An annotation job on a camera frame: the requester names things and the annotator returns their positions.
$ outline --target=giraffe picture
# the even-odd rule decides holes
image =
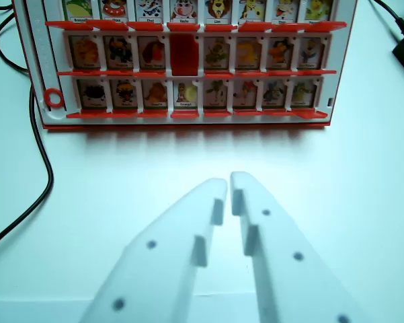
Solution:
[[[266,11],[266,0],[240,0],[239,23],[262,22]]]

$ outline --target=white table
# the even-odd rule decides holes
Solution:
[[[0,44],[23,65],[15,26]],[[0,243],[0,299],[93,297],[122,248],[163,210],[207,178],[244,170],[276,195],[374,322],[404,323],[404,70],[394,45],[361,0],[324,129],[43,131],[54,190]],[[0,231],[46,184],[29,87],[0,60]],[[226,214],[196,293],[254,290],[239,219],[230,205]]]

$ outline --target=character card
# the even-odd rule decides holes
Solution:
[[[320,69],[323,51],[321,38],[302,38],[297,69]]]
[[[197,22],[197,0],[169,0],[169,2],[171,22],[191,24]]]
[[[205,37],[204,69],[224,71],[229,69],[230,45],[224,37]]]
[[[274,0],[273,24],[293,23],[297,21],[300,0]]]
[[[266,10],[266,0],[239,0],[239,24],[262,22]]]
[[[133,69],[132,45],[124,36],[104,36],[108,69]]]
[[[106,109],[104,83],[99,79],[78,79],[82,109]]]
[[[257,70],[260,67],[261,44],[256,37],[239,37],[237,39],[236,55],[236,70]]]
[[[142,81],[143,105],[145,108],[167,108],[166,85],[156,79]]]
[[[98,0],[100,19],[114,20],[115,22],[128,21],[128,0]]]
[[[81,23],[93,19],[91,0],[62,0],[65,19]]]
[[[330,19],[333,0],[308,0],[305,20],[315,23]]]
[[[140,69],[166,69],[164,44],[155,36],[137,38]]]
[[[233,89],[234,108],[255,108],[257,86],[253,80],[236,79]]]
[[[197,86],[191,80],[173,82],[175,109],[197,109]]]
[[[200,1],[205,1],[205,24],[227,25],[231,23],[232,0]]]
[[[285,107],[286,86],[281,79],[269,79],[264,81],[263,109],[275,109]]]
[[[294,81],[292,108],[312,108],[315,101],[317,86],[312,79]]]
[[[111,79],[110,91],[114,108],[137,108],[136,87],[129,79]]]
[[[206,80],[204,82],[203,107],[211,109],[227,108],[227,86],[224,80]]]
[[[138,22],[163,23],[163,0],[134,0]]]
[[[89,36],[69,36],[70,52],[76,69],[99,69],[99,49]]]
[[[292,53],[293,45],[288,38],[270,38],[266,69],[290,69]]]

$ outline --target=red ring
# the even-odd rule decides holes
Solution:
[[[60,97],[60,102],[59,103],[52,103],[50,95],[54,93]],[[43,98],[46,101],[46,104],[50,106],[51,108],[62,108],[65,106],[65,99],[63,98],[63,93],[59,89],[54,89],[53,87],[50,89],[47,89],[43,95]]]

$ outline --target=guess who game board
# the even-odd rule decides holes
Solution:
[[[47,129],[329,125],[357,0],[14,0]]]

